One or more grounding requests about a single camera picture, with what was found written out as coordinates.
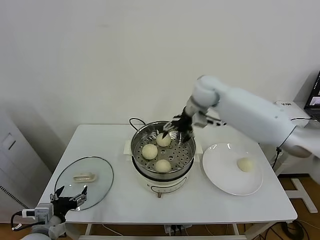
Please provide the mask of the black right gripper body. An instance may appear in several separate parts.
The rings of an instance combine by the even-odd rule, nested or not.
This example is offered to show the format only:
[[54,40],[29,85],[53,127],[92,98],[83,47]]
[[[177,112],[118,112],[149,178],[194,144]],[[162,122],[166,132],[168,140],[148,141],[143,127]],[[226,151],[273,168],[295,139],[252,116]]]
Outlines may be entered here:
[[174,128],[176,131],[192,131],[192,117],[186,112],[186,107],[179,115],[174,116]]

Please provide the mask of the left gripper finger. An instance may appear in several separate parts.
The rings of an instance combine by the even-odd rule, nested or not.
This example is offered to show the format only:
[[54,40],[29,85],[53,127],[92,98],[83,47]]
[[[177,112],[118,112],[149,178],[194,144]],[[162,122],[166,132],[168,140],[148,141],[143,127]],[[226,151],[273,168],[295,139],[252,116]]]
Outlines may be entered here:
[[57,201],[59,199],[59,196],[63,192],[64,188],[65,188],[65,186],[61,186],[54,193],[51,193],[50,196],[49,196],[49,199],[51,201]]
[[81,193],[77,194],[76,196],[71,198],[71,201],[76,203],[76,206],[81,206],[87,200],[87,192],[88,186],[85,185]]

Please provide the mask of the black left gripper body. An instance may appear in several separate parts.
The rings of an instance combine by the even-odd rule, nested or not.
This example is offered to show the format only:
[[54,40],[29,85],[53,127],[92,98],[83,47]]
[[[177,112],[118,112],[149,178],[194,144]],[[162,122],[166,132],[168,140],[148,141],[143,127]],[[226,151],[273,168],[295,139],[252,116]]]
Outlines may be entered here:
[[77,202],[72,197],[53,197],[50,202],[53,204],[53,214],[58,218],[65,218],[68,211],[77,208]]

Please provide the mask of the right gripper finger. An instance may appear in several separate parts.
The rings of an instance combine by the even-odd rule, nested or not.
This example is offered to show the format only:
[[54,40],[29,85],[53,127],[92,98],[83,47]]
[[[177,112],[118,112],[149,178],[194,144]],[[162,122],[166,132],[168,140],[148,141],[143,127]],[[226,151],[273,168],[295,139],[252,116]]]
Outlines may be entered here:
[[180,130],[180,120],[172,120],[170,122],[167,122],[162,129],[162,137],[165,138],[169,134],[169,132]]
[[181,132],[181,143],[184,144],[193,139],[194,139],[194,132],[192,129]]

